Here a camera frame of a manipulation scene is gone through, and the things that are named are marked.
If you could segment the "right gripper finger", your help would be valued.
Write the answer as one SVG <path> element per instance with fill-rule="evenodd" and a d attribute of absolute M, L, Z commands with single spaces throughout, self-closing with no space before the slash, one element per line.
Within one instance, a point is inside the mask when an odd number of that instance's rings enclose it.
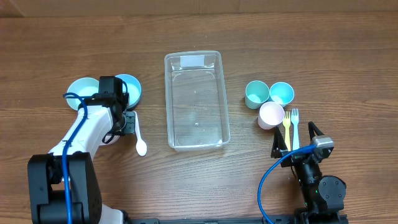
<path fill-rule="evenodd" d="M 323 133 L 317 128 L 314 122 L 310 121 L 308 123 L 308 132 L 310 139 L 314 138 L 315 136 L 322 136 Z"/>
<path fill-rule="evenodd" d="M 276 126 L 272 128 L 274 130 L 274 140 L 272 145 L 272 152 L 282 152 L 287 150 L 287 146 L 284 141 L 280 129 Z"/>

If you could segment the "white pink bowl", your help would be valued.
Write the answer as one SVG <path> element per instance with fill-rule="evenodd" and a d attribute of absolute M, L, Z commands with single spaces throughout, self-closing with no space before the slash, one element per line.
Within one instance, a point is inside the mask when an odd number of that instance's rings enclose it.
<path fill-rule="evenodd" d="M 115 143 L 121 136 L 120 132 L 117 132 L 116 134 L 107 134 L 102 140 L 101 140 L 101 146 L 107 146 Z"/>

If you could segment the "white plastic spoon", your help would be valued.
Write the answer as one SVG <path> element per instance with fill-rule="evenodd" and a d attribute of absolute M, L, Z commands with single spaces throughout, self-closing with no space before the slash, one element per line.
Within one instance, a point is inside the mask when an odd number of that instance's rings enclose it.
<path fill-rule="evenodd" d="M 136 134 L 136 138 L 137 138 L 136 151 L 140 156 L 143 157 L 147 154 L 147 144 L 141 138 L 141 130 L 139 127 L 139 118 L 138 118 L 136 111 L 134 111 L 134 116 L 135 116 L 135 134 Z"/>

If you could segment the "teal bowl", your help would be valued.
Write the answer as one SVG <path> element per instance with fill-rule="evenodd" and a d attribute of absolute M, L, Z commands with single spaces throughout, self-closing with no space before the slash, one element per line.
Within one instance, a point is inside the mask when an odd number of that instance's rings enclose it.
<path fill-rule="evenodd" d="M 141 98 L 141 83 L 139 80 L 130 75 L 130 74 L 119 74 L 116 75 L 117 78 L 120 78 L 122 81 L 124 81 L 126 84 L 123 84 L 123 92 L 128 92 L 129 93 L 129 104 L 128 104 L 128 109 L 131 109 L 135 107 L 140 98 Z"/>

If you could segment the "light blue bowl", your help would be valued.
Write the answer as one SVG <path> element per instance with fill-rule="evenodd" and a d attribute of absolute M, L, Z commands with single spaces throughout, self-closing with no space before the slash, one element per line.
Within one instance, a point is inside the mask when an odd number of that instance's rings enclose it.
<path fill-rule="evenodd" d="M 69 86 L 67 93 L 75 93 L 80 97 L 92 96 L 98 92 L 98 88 L 99 88 L 98 80 L 90 77 L 85 77 L 74 81 Z M 77 111 L 78 106 L 80 105 L 81 102 L 78 99 L 67 98 L 67 103 L 72 109 Z"/>

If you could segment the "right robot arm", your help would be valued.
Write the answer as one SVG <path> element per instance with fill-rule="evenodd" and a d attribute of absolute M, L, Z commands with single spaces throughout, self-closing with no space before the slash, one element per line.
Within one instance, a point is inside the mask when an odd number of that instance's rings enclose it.
<path fill-rule="evenodd" d="M 289 218 L 277 218 L 277 223 L 347 224 L 346 215 L 340 215 L 344 209 L 346 184 L 332 175 L 323 175 L 319 163 L 330 156 L 334 149 L 331 137 L 323 134 L 313 122 L 308 123 L 312 152 L 294 153 L 284 159 L 280 165 L 290 167 L 298 179 L 305 207 L 297 208 Z"/>

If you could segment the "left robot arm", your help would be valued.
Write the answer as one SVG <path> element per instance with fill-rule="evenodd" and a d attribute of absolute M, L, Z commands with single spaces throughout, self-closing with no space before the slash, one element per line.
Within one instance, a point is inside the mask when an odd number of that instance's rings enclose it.
<path fill-rule="evenodd" d="M 102 76 L 96 93 L 66 92 L 78 100 L 78 113 L 64 138 L 27 164 L 33 223 L 131 223 L 127 212 L 102 202 L 93 166 L 101 144 L 122 135 L 129 108 L 127 83 Z"/>

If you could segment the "clear plastic container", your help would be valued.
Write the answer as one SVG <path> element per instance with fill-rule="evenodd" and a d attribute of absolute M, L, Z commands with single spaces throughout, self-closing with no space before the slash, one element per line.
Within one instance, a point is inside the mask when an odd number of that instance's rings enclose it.
<path fill-rule="evenodd" d="M 221 54 L 199 50 L 164 58 L 169 146 L 178 152 L 222 148 L 231 139 Z"/>

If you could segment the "light blue right fork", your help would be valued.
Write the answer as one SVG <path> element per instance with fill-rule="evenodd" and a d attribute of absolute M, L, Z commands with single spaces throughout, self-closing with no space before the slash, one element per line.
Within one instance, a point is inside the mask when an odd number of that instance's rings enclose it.
<path fill-rule="evenodd" d="M 293 124 L 293 143 L 292 150 L 297 150 L 300 147 L 299 138 L 299 109 L 292 109 L 291 123 Z"/>

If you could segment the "yellow fork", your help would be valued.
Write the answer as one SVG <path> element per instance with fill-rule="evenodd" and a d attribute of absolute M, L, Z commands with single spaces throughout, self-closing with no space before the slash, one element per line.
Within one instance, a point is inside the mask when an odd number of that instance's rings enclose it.
<path fill-rule="evenodd" d="M 291 145 L 290 145 L 290 125 L 291 125 L 291 121 L 290 121 L 290 112 L 289 111 L 285 112 L 282 125 L 284 126 L 284 129 L 285 129 L 285 137 L 284 137 L 285 145 L 287 146 L 288 151 L 291 151 Z"/>

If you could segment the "pink cup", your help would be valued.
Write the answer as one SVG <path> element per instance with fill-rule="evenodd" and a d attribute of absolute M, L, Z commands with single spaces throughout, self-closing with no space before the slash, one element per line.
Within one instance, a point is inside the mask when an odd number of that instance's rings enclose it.
<path fill-rule="evenodd" d="M 264 103 L 259 110 L 259 115 L 257 118 L 258 125 L 262 129 L 272 129 L 278 126 L 285 116 L 285 111 L 281 105 L 275 102 Z"/>

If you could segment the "blue cup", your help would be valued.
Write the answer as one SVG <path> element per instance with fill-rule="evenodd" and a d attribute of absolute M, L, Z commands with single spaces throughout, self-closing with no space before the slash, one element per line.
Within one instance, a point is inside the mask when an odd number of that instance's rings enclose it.
<path fill-rule="evenodd" d="M 282 107 L 291 103 L 295 96 L 293 87 L 286 82 L 274 83 L 269 93 L 271 101 L 280 104 Z"/>

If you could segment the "green cup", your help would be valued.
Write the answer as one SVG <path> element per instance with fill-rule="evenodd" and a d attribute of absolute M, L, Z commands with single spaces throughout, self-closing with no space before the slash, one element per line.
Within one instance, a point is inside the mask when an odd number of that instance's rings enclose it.
<path fill-rule="evenodd" d="M 250 109 L 258 109 L 269 99 L 269 87 L 260 80 L 253 80 L 246 85 L 245 104 Z"/>

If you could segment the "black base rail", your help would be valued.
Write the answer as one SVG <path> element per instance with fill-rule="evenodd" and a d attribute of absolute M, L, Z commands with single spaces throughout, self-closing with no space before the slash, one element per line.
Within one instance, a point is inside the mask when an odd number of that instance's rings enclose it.
<path fill-rule="evenodd" d="M 294 218 L 291 215 L 271 215 L 272 223 L 276 224 L 289 224 L 299 223 L 294 222 Z M 339 221 L 331 221 L 330 223 L 343 223 L 348 224 L 349 221 L 346 215 L 343 215 Z M 124 223 L 132 224 L 265 224 L 269 223 L 265 218 L 222 218 L 222 219 L 180 219 L 180 220 L 159 220 L 157 218 L 148 219 L 129 219 Z M 315 223 L 328 223 L 326 221 L 319 221 Z"/>

